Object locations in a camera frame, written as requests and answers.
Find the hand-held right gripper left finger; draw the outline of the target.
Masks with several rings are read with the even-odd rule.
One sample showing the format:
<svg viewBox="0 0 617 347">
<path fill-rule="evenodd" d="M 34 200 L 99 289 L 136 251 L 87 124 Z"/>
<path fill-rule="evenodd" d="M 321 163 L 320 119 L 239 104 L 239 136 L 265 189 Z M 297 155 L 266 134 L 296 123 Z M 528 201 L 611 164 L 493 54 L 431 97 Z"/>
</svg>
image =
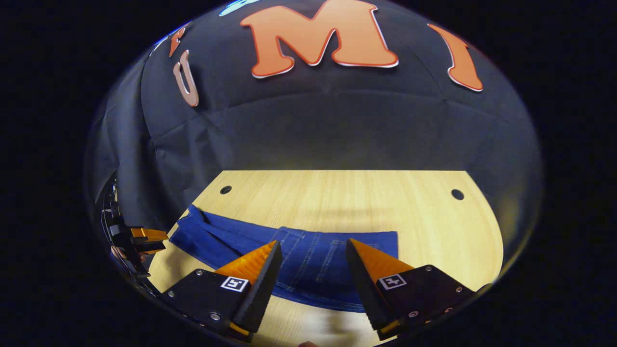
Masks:
<svg viewBox="0 0 617 347">
<path fill-rule="evenodd" d="M 225 338 L 250 343 L 262 323 L 282 266 L 271 241 L 216 271 L 196 269 L 161 293 L 172 312 Z"/>
</svg>

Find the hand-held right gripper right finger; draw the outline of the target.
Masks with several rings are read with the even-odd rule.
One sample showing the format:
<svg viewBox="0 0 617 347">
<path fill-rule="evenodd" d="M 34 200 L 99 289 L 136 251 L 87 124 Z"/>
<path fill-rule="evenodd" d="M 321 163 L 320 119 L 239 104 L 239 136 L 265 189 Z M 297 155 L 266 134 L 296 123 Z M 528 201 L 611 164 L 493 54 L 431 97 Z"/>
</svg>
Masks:
<svg viewBox="0 0 617 347">
<path fill-rule="evenodd" d="M 355 239 L 347 241 L 346 259 L 364 313 L 381 341 L 418 334 L 483 292 L 435 265 L 413 267 Z"/>
</svg>

